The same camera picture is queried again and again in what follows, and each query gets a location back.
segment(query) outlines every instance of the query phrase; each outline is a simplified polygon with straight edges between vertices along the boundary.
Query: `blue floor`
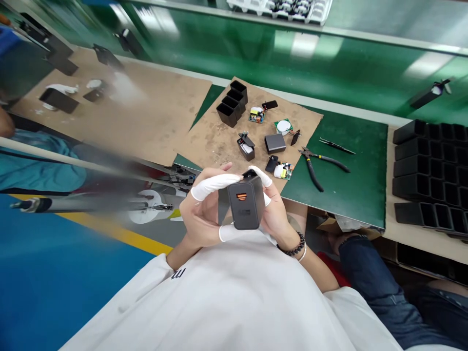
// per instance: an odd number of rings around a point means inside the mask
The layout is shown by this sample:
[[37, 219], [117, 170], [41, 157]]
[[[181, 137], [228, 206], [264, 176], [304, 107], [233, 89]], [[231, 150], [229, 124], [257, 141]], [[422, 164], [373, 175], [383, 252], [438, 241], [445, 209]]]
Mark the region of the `blue floor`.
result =
[[0, 194], [0, 350], [55, 351], [154, 256]]

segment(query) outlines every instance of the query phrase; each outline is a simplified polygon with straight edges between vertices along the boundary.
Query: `red cloth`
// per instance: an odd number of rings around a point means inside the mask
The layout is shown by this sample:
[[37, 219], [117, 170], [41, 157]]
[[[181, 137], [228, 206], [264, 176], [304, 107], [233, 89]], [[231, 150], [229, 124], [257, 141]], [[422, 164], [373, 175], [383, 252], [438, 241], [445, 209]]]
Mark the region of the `red cloth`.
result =
[[346, 279], [345, 274], [343, 273], [343, 270], [341, 269], [340, 262], [337, 262], [329, 258], [327, 254], [323, 252], [319, 252], [317, 256], [320, 257], [320, 259], [327, 265], [328, 268], [330, 268], [330, 271], [335, 276], [340, 287], [343, 287], [343, 286], [347, 286], [350, 288], [352, 287], [351, 283]]

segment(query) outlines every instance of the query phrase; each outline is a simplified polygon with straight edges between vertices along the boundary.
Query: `white shirt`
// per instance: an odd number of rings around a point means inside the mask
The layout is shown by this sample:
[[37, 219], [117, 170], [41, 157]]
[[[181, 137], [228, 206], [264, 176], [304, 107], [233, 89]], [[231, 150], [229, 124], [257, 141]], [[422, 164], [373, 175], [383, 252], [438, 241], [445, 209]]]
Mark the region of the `white shirt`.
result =
[[357, 291], [322, 294], [257, 231], [202, 249], [177, 272], [154, 258], [61, 350], [401, 348]]

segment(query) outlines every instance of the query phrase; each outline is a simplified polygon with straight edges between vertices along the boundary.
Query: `pliers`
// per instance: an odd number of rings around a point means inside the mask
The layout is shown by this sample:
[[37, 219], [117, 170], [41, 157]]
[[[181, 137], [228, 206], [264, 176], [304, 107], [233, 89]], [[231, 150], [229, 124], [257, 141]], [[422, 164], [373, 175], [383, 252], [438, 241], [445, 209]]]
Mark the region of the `pliers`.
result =
[[311, 162], [311, 157], [316, 157], [316, 158], [319, 158], [319, 159], [322, 159], [324, 161], [328, 161], [330, 163], [333, 163], [335, 165], [337, 165], [339, 168], [341, 168], [343, 171], [345, 171], [346, 173], [351, 173], [350, 169], [348, 167], [346, 167], [343, 163], [333, 159], [333, 158], [330, 158], [330, 157], [326, 157], [326, 156], [322, 156], [322, 155], [317, 155], [317, 154], [313, 154], [312, 152], [310, 152], [310, 150], [306, 147], [302, 147], [303, 150], [298, 150], [302, 155], [304, 155], [304, 157], [306, 158], [307, 160], [307, 166], [309, 168], [309, 173], [311, 174], [311, 178], [312, 178], [312, 182], [315, 184], [315, 186], [317, 187], [317, 189], [322, 193], [323, 192], [323, 188], [322, 186], [320, 185], [320, 183], [318, 182], [317, 180], [317, 177], [315, 176], [315, 172], [313, 171], [313, 167], [312, 167], [312, 162]]

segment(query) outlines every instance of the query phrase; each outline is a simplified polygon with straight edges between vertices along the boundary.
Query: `black bead bracelet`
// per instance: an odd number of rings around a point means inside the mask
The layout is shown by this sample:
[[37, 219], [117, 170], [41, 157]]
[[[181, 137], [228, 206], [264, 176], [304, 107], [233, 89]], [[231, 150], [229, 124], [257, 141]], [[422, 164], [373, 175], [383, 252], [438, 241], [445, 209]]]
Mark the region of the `black bead bracelet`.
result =
[[294, 256], [295, 254], [298, 254], [299, 252], [302, 251], [302, 249], [306, 245], [306, 240], [305, 240], [305, 238], [304, 238], [304, 236], [302, 235], [301, 232], [297, 232], [297, 233], [299, 234], [299, 237], [301, 238], [301, 242], [299, 243], [299, 245], [294, 250], [284, 251], [279, 247], [278, 244], [276, 245], [276, 247], [279, 248], [283, 253], [285, 253], [288, 256]]

